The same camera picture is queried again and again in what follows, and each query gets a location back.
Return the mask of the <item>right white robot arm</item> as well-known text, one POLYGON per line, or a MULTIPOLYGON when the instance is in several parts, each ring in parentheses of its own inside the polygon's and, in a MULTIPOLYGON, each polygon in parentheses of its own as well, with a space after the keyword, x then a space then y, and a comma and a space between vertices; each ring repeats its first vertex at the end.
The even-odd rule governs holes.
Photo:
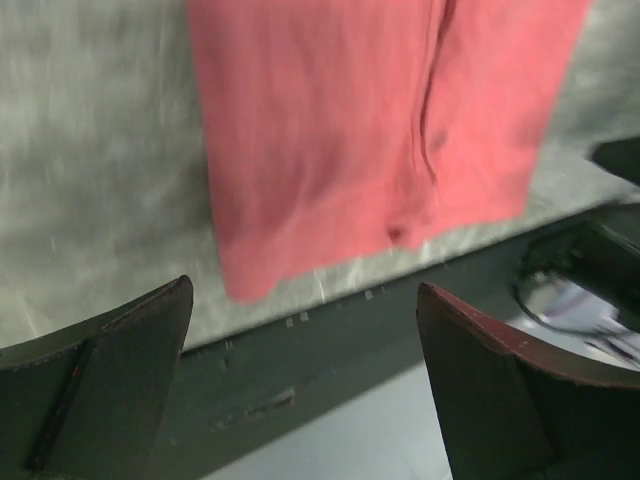
POLYGON ((639 334, 639 203, 600 206, 581 223, 535 243, 524 257, 518 280, 512 288, 522 311, 538 325, 562 335, 583 339, 625 339, 639 334), (526 305, 524 287, 566 280, 583 292, 598 297, 616 309, 616 331, 600 327, 577 330, 554 326, 548 314, 526 305))

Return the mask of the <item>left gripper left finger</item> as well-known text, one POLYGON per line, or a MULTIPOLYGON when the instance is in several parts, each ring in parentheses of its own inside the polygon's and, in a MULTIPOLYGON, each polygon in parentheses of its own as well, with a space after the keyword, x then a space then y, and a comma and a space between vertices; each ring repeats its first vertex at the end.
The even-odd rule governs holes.
POLYGON ((144 478, 192 308, 180 276, 2 349, 2 478, 144 478))

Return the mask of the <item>salmon pink t shirt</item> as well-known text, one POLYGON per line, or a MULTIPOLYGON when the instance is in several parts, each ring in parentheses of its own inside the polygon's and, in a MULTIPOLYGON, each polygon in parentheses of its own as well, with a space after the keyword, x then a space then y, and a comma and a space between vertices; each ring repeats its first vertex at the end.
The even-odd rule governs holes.
POLYGON ((587 1, 191 1, 227 295, 525 208, 587 1))

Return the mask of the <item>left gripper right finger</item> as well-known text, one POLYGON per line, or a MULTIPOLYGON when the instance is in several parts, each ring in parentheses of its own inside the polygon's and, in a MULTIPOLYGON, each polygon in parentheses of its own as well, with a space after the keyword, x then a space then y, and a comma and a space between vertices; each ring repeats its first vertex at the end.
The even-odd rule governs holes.
POLYGON ((563 350, 431 284, 416 320, 455 479, 636 479, 639 374, 563 350))

